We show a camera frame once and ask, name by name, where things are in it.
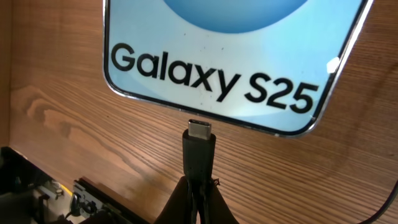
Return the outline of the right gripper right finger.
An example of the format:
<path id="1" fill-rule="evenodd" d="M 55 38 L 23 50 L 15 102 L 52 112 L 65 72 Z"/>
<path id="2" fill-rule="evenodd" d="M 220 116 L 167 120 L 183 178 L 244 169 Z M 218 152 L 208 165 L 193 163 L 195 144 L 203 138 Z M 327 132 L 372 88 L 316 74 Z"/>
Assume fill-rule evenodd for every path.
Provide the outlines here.
<path id="1" fill-rule="evenodd" d="M 239 224 L 218 190 L 218 184 L 219 179 L 212 179 L 206 190 L 207 208 L 205 210 L 209 222 L 211 224 Z"/>

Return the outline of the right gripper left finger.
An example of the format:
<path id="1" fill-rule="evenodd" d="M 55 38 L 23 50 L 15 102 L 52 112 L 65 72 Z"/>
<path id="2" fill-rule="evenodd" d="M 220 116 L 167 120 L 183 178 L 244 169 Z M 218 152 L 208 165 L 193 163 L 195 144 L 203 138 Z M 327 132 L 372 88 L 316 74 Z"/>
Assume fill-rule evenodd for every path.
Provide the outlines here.
<path id="1" fill-rule="evenodd" d="M 190 191 L 188 180 L 183 176 L 178 181 L 154 224 L 188 223 L 190 223 Z"/>

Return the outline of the Galaxy S25 smartphone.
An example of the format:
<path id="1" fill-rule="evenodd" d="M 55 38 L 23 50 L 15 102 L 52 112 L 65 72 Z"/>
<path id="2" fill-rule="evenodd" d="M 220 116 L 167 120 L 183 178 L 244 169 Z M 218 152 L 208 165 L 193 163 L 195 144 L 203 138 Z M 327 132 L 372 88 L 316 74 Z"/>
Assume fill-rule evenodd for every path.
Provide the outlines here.
<path id="1" fill-rule="evenodd" d="M 103 2 L 116 94 L 275 136 L 322 117 L 371 1 Z"/>

